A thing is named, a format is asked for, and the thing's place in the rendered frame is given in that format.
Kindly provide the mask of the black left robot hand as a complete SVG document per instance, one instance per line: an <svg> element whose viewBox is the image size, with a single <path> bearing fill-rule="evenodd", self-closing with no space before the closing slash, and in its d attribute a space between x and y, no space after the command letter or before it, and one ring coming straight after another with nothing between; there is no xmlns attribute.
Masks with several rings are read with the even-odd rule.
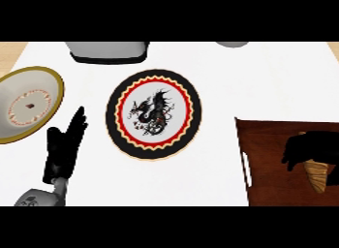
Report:
<svg viewBox="0 0 339 248"><path fill-rule="evenodd" d="M53 184L57 178L72 177L76 153L87 129L84 107L79 107L72 117L69 128L65 132L57 127L47 130L47 160L43 182Z"/></svg>

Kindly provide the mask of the white gold-rimmed bowl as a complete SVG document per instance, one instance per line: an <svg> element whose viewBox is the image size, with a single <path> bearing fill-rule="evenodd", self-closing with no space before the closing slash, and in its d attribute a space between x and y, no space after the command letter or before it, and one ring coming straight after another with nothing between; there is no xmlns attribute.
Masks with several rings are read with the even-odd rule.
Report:
<svg viewBox="0 0 339 248"><path fill-rule="evenodd" d="M62 76L47 67L20 68L0 78L0 144L22 140L41 129L63 97Z"/></svg>

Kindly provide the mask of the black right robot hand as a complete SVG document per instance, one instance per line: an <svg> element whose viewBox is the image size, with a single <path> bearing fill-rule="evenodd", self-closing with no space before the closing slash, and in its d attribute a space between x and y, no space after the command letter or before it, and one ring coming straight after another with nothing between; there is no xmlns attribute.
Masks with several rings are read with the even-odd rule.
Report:
<svg viewBox="0 0 339 248"><path fill-rule="evenodd" d="M309 160L334 166L326 185L339 186L339 132L308 131L289 138L281 159L287 170Z"/></svg>

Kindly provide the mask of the black red dragon plate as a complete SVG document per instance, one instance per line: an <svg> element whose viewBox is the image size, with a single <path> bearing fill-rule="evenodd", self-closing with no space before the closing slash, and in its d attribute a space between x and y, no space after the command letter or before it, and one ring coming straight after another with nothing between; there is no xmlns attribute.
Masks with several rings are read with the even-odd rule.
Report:
<svg viewBox="0 0 339 248"><path fill-rule="evenodd" d="M197 91L178 73L153 69L116 87L106 109L106 126L119 150L155 161L175 155L193 140L202 122Z"/></svg>

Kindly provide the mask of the grey black-based appliance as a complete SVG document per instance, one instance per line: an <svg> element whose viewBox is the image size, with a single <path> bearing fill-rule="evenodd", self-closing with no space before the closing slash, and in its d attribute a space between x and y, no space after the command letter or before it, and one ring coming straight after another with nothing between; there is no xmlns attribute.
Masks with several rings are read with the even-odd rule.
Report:
<svg viewBox="0 0 339 248"><path fill-rule="evenodd" d="M149 42L66 42L72 59L87 64L134 64L147 58Z"/></svg>

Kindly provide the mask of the grey round object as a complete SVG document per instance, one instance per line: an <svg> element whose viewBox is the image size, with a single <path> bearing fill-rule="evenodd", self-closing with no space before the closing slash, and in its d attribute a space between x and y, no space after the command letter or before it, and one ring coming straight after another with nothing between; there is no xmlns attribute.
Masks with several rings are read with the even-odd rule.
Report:
<svg viewBox="0 0 339 248"><path fill-rule="evenodd" d="M216 42L222 47L237 48L249 44L249 42Z"/></svg>

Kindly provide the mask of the brown wooden tray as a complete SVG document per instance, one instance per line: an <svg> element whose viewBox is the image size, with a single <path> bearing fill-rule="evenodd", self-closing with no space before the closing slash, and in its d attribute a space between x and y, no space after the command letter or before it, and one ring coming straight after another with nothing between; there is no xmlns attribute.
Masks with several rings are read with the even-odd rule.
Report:
<svg viewBox="0 0 339 248"><path fill-rule="evenodd" d="M295 122L236 119L240 151L249 158L252 183L247 186L252 206L339 206L339 186L318 193L303 164L292 171L281 163L286 141L300 132L339 132L339 122Z"/></svg>

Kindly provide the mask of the golden brown croissant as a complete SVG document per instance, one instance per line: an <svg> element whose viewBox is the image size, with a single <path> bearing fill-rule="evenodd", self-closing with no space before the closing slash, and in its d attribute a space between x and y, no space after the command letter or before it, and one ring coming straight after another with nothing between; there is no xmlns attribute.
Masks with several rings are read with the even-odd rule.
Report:
<svg viewBox="0 0 339 248"><path fill-rule="evenodd" d="M327 186L327 170L328 164L318 162L315 159L309 159L303 163L305 172L311 186L318 194L323 194Z"/></svg>

